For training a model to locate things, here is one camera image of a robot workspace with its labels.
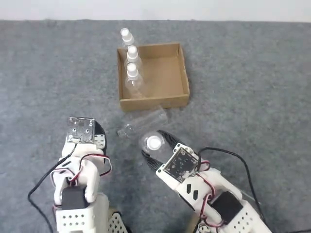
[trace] cardboard box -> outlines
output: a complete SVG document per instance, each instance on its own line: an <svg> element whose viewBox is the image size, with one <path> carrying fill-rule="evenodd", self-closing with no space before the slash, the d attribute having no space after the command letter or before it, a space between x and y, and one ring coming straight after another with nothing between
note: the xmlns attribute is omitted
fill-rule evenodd
<svg viewBox="0 0 311 233"><path fill-rule="evenodd" d="M163 108L188 104L189 82L185 59L179 43L154 44L138 47L143 62L147 95L133 99L125 87L126 50L118 49L119 98L124 111L146 110L161 105Z"/></svg>

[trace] bottle cap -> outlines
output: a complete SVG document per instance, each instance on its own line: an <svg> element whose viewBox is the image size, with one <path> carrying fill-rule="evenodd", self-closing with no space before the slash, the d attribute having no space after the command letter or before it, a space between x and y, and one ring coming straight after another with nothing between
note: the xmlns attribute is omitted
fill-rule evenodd
<svg viewBox="0 0 311 233"><path fill-rule="evenodd" d="M121 29L122 40L126 45L132 45L134 43L134 37L127 28Z"/></svg>
<svg viewBox="0 0 311 233"><path fill-rule="evenodd" d="M138 52L136 46L131 45L127 48L127 59L130 62L136 62L138 60Z"/></svg>
<svg viewBox="0 0 311 233"><path fill-rule="evenodd" d="M150 136L147 139L147 147L150 150L158 150L162 146L161 138L156 135Z"/></svg>
<svg viewBox="0 0 311 233"><path fill-rule="evenodd" d="M134 63L130 63L127 65L127 77L129 80L138 79L138 70Z"/></svg>

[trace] white robotic arm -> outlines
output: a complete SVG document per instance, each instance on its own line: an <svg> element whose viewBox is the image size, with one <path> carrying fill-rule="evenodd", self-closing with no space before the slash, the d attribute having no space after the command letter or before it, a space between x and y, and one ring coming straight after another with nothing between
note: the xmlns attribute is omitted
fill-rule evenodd
<svg viewBox="0 0 311 233"><path fill-rule="evenodd" d="M112 168L105 155L104 130L93 118L70 117L68 125L60 160L71 156L51 172L57 231L111 233L122 229L120 232L127 233L119 213L108 216L108 197L98 193L100 175ZM108 170L106 160L110 163Z"/></svg>
<svg viewBox="0 0 311 233"><path fill-rule="evenodd" d="M200 216L198 233L271 233L241 191L220 171L196 171L198 156L181 143L156 175Z"/></svg>

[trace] plastic bottle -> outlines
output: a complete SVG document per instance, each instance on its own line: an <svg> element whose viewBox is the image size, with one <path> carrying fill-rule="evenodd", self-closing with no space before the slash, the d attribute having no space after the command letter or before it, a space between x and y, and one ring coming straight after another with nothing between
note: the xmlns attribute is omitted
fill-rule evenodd
<svg viewBox="0 0 311 233"><path fill-rule="evenodd" d="M126 56L126 60L125 60L125 68L127 68L127 65L129 63L134 63L139 71L139 73L141 75L143 75L142 72L142 61L141 58L138 55L138 51L137 51L137 47L135 45L131 45L129 47L127 47L127 56Z"/></svg>
<svg viewBox="0 0 311 233"><path fill-rule="evenodd" d="M122 36L122 41L123 41L122 47L126 48L130 45L135 44L135 39L127 28L121 29L121 36Z"/></svg>
<svg viewBox="0 0 311 233"><path fill-rule="evenodd" d="M144 82L137 66L134 63L129 63L127 65L127 78L125 79L125 86L130 92L131 97L144 97Z"/></svg>
<svg viewBox="0 0 311 233"><path fill-rule="evenodd" d="M121 138L141 137L147 132L157 130L168 123L168 117L165 110L161 107L144 111L139 116L132 116L130 119L123 120L123 126L117 130L117 134Z"/></svg>

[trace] ventilation holes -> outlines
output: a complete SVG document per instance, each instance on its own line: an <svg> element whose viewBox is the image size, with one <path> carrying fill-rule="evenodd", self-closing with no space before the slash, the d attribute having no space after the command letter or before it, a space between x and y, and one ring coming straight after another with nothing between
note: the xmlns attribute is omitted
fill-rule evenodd
<svg viewBox="0 0 311 233"><path fill-rule="evenodd" d="M187 185L187 193L189 194L191 192L191 184Z"/></svg>

